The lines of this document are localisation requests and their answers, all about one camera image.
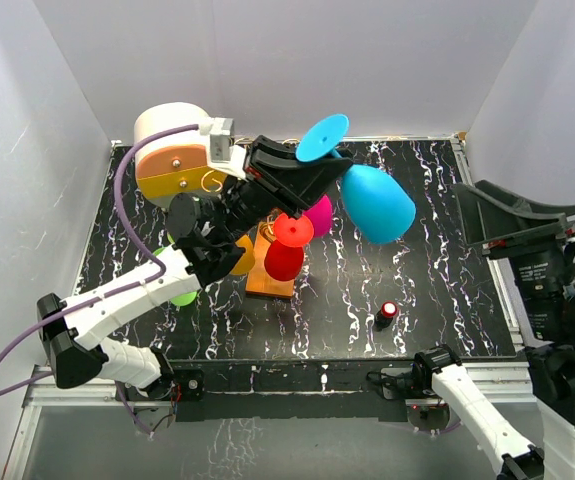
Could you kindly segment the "green wine glass front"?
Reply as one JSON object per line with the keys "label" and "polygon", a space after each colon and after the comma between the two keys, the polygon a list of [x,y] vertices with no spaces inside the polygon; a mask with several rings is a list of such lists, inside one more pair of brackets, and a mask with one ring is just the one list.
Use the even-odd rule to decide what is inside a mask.
{"label": "green wine glass front", "polygon": [[189,293],[185,293],[185,294],[176,296],[176,297],[170,299],[169,302],[176,307],[185,307],[185,306],[188,306],[191,303],[193,303],[194,300],[196,299],[197,295],[198,295],[197,291],[189,292]]}

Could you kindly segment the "blue wine glass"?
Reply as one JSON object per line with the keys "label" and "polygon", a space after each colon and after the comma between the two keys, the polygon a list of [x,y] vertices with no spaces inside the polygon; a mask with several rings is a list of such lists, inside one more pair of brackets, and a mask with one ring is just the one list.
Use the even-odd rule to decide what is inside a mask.
{"label": "blue wine glass", "polygon": [[339,144],[349,130],[344,114],[333,114],[312,126],[296,149],[301,163],[330,160],[334,166],[346,160],[349,166],[340,176],[344,209],[355,227],[369,242],[385,245],[401,238],[413,225],[416,205],[401,185],[387,172],[357,164],[343,156]]}

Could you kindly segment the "orange wine glass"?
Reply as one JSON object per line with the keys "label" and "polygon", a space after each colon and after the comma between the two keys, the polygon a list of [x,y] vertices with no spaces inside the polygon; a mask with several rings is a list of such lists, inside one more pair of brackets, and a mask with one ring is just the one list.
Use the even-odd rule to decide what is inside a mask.
{"label": "orange wine glass", "polygon": [[241,248],[243,253],[230,274],[236,276],[248,274],[255,265],[254,244],[249,235],[243,235],[236,241],[236,246]]}

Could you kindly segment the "magenta wine glass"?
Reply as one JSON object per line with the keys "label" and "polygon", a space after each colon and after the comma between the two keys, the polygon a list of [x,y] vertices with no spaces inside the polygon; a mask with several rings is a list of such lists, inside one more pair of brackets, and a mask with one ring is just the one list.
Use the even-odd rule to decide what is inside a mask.
{"label": "magenta wine glass", "polygon": [[314,238],[326,235],[333,224],[331,200],[327,195],[323,195],[314,206],[304,212],[304,215],[312,223]]}

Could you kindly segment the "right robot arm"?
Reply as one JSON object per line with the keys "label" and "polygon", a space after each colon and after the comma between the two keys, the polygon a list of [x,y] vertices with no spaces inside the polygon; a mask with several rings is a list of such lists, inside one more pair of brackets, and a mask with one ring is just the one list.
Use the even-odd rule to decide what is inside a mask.
{"label": "right robot arm", "polygon": [[444,400],[499,479],[575,479],[575,205],[539,203],[489,181],[454,187],[464,238],[508,260],[541,346],[525,357],[543,444],[521,435],[483,395],[446,345],[421,351],[413,387]]}

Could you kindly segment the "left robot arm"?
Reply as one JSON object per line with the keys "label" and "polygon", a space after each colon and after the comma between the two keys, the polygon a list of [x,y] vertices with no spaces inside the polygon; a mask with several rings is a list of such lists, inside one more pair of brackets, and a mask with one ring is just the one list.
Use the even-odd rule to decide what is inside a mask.
{"label": "left robot arm", "polygon": [[214,171],[221,187],[206,192],[184,186],[169,196],[166,229],[171,245],[153,254],[124,227],[146,263],[83,294],[49,294],[37,302],[40,339],[60,389],[94,378],[129,383],[153,399],[173,387],[165,355],[112,339],[112,333],[175,297],[196,292],[233,272],[246,250],[247,232],[278,209],[301,214],[314,206],[354,162],[346,148],[302,161],[293,145],[265,136],[249,147],[227,143],[218,151],[190,132],[176,142],[140,154],[137,143],[125,156],[142,169],[179,164],[184,170]]}

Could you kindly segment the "red wine glass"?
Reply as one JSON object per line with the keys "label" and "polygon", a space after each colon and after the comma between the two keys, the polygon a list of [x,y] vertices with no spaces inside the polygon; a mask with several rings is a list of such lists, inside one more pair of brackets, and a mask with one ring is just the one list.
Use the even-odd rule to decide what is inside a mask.
{"label": "red wine glass", "polygon": [[304,263],[304,246],[313,239],[313,226],[306,216],[292,218],[282,213],[274,223],[276,239],[264,260],[266,273],[278,281],[294,280]]}

